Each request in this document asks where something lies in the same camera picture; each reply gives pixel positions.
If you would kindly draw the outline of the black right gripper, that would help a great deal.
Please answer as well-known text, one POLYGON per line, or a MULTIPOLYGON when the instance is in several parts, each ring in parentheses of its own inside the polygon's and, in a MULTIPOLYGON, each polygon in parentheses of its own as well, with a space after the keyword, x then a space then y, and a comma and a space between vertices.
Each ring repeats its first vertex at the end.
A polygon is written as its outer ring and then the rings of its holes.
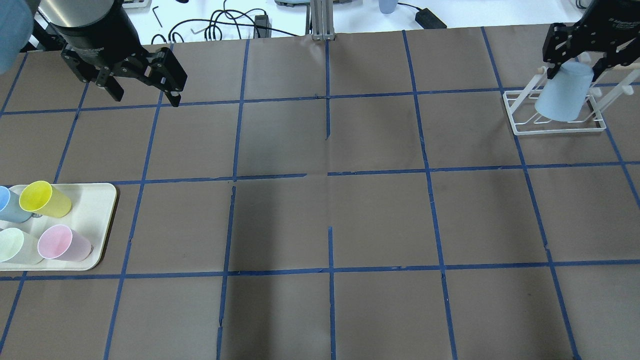
POLYGON ((584 52, 602 53, 592 66, 594 84, 605 71, 628 66, 640 54, 640 3, 637 0, 594 0, 573 23, 552 23, 542 46, 542 61, 553 80, 569 59, 584 52))

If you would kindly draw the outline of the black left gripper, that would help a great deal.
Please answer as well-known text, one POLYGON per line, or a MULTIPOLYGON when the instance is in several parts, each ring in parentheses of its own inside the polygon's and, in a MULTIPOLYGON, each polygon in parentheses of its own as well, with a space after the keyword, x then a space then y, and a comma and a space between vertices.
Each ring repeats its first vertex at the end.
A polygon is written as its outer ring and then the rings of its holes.
POLYGON ((147 50, 135 30, 61 30, 60 35, 66 41, 62 60, 80 82, 94 83, 120 102, 125 91, 117 78, 135 79, 179 107, 188 75, 170 48, 147 50))

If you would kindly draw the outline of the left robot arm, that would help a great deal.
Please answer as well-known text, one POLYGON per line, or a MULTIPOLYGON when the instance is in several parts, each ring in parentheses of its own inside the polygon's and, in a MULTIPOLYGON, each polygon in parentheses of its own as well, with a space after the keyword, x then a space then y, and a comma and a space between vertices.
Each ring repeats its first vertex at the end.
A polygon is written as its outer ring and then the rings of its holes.
POLYGON ((64 40, 61 57, 80 82, 94 83, 115 100, 124 89, 118 78, 135 79, 161 91, 172 107, 182 99, 188 75, 167 47, 155 52, 142 46, 121 0, 3 0, 1 2, 1 71, 16 61, 41 12, 64 40))

